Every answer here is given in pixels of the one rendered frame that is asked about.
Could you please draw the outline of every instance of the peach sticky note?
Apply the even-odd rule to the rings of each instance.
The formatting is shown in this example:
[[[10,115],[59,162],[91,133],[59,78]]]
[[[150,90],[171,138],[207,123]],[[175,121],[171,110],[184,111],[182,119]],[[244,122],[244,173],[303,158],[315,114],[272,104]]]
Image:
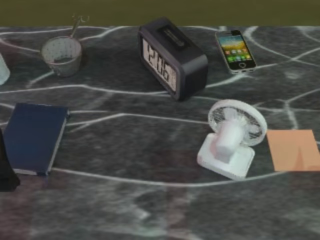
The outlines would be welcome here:
[[[275,171],[320,171],[320,153],[312,130],[268,130],[266,137]]]

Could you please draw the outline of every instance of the tabletop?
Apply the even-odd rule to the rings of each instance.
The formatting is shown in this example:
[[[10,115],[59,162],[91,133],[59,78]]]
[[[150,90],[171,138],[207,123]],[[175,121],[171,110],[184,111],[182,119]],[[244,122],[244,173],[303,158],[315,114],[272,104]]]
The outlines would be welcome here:
[[[230,75],[216,31],[239,29],[258,64]],[[269,129],[312,129],[320,144],[320,27],[186,26],[209,59],[206,88],[174,101],[142,65],[138,27],[82,26],[83,66],[59,78],[41,60],[66,27],[0,27],[11,77],[0,87],[1,128],[15,103],[67,106],[67,124],[46,179],[19,175],[0,195],[0,239],[318,240],[320,174],[275,172],[267,140],[246,180],[197,164],[222,99],[255,106]]]

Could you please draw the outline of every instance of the phone screen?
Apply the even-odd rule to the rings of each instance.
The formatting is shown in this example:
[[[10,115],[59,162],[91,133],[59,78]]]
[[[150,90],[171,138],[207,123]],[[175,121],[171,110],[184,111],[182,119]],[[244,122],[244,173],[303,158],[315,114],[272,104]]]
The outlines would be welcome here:
[[[231,69],[254,68],[256,66],[241,34],[218,36],[218,41]]]

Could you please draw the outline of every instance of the clock button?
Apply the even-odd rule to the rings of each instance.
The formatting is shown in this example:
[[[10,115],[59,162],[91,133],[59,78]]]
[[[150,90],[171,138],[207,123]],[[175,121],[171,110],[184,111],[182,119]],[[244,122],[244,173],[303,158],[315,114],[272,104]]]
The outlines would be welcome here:
[[[242,68],[242,69],[244,69],[246,66],[247,65],[245,63],[243,63],[243,62],[239,63],[239,67]]]

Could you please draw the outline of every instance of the white fan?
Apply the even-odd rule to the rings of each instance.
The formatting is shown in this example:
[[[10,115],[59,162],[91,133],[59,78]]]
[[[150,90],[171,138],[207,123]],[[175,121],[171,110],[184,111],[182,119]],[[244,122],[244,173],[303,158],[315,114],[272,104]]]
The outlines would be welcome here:
[[[267,133],[267,122],[249,104],[238,100],[221,100],[212,106],[209,133],[197,156],[202,167],[232,180],[246,178],[255,151]]]

